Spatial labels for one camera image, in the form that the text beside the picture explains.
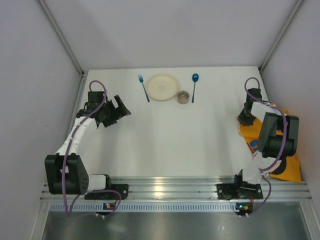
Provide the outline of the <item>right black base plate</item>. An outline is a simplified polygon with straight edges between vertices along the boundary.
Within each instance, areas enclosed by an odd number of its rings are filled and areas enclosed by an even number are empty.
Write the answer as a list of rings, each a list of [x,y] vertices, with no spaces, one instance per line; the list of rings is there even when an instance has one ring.
[[[216,185],[219,200],[254,200],[263,199],[263,193],[260,184],[241,184],[221,183]]]

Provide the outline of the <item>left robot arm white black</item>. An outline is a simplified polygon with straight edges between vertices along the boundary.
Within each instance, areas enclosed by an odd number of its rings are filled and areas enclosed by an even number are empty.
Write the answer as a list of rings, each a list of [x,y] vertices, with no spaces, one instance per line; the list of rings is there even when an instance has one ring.
[[[49,192],[53,195],[84,195],[93,191],[113,188],[109,175],[89,173],[83,163],[83,155],[94,132],[103,125],[114,125],[131,115],[119,95],[116,105],[104,91],[90,91],[87,102],[78,111],[72,130],[55,154],[44,160]]]

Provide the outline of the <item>cream round plate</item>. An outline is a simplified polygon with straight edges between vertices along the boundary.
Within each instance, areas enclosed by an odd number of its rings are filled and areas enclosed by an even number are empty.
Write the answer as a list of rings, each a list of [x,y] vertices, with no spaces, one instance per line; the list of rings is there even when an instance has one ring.
[[[146,81],[146,92],[150,98],[156,101],[170,100],[176,96],[179,90],[179,81],[170,74],[156,74]]]

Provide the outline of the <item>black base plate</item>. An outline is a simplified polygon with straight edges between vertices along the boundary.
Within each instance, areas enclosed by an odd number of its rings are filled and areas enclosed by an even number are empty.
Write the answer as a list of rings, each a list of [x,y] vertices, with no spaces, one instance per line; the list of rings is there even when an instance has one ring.
[[[118,192],[121,196],[121,200],[125,200],[129,194],[128,184],[112,184],[110,187],[101,190],[93,190],[88,192],[85,196],[85,200],[119,200],[119,196],[114,193]]]
[[[263,193],[260,184],[241,184],[221,183],[216,185],[219,200],[254,200],[263,199]]]

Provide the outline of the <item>right aluminium frame post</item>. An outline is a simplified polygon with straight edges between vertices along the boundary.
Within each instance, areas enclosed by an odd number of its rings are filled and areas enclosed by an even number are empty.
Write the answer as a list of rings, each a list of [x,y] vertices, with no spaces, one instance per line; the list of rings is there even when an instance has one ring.
[[[298,16],[299,12],[303,8],[306,0],[295,0],[293,7],[290,9],[289,14],[286,16],[284,23],[281,25],[280,30],[276,34],[270,48],[267,50],[265,57],[262,60],[262,63],[258,67],[260,73],[262,73],[269,62],[271,61],[273,55],[276,53],[277,49],[281,45],[282,41],[284,40],[285,36],[287,35],[291,25],[294,23],[296,17]]]

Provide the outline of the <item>small grey metal cup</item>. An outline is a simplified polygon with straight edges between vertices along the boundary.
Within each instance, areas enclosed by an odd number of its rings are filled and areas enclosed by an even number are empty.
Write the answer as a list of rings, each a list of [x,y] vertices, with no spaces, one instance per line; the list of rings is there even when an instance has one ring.
[[[190,99],[190,94],[185,91],[185,90],[181,90],[177,93],[177,101],[179,104],[185,105],[189,102]]]

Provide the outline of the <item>left aluminium frame post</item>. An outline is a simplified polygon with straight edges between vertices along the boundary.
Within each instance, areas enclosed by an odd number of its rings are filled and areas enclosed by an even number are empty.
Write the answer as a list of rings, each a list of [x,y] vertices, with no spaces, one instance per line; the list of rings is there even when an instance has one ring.
[[[59,24],[57,23],[55,17],[52,14],[48,4],[45,0],[35,0],[35,3],[38,5],[39,9],[42,11],[44,17],[48,21],[50,27],[52,28],[53,32],[55,33],[58,41],[60,42],[63,50],[65,51],[66,55],[72,62],[73,66],[75,67],[76,71],[79,75],[84,74],[84,70],[81,67],[79,61],[77,60],[70,44],[68,43],[63,31],[61,30]]]

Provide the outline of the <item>aluminium mounting rail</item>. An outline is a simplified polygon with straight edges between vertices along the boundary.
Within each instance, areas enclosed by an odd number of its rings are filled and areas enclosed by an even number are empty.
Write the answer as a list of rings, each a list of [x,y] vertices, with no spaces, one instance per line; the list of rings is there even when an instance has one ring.
[[[218,184],[232,183],[232,176],[217,177],[113,177],[113,184],[128,185],[128,201],[175,201],[218,199]],[[306,182],[296,183],[274,178],[271,183],[272,202],[309,201],[312,199]]]

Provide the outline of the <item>aluminium frame post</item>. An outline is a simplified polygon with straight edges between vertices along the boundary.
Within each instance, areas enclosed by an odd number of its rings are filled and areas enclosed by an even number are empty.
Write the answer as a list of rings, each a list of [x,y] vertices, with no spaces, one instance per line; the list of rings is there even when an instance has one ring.
[[[284,23],[281,25],[280,30],[276,34],[270,48],[267,50],[265,57],[262,60],[262,63],[258,67],[260,73],[262,73],[269,62],[271,61],[273,55],[276,53],[277,49],[281,45],[282,41],[284,40],[285,36],[287,35],[291,25],[294,23],[296,17],[298,16],[299,12],[303,8],[306,0],[295,0],[293,7],[290,9],[289,14],[286,16]]]
[[[44,17],[48,21],[50,27],[52,28],[53,32],[55,33],[58,41],[60,42],[63,50],[65,51],[66,55],[72,62],[73,66],[75,67],[76,71],[79,75],[84,74],[84,70],[81,67],[79,61],[77,60],[70,44],[68,43],[63,31],[61,30],[59,24],[57,23],[55,17],[52,14],[48,4],[45,0],[35,0],[35,3],[38,5],[39,9],[42,11]]]

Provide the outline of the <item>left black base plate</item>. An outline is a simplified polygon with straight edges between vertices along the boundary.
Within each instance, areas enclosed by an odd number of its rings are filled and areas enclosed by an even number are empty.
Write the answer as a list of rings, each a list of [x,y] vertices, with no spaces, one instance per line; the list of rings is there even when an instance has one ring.
[[[119,196],[114,193],[118,192],[121,196],[121,200],[125,200],[129,194],[128,184],[112,184],[110,187],[101,190],[93,190],[88,192],[85,196],[85,200],[119,200]]]

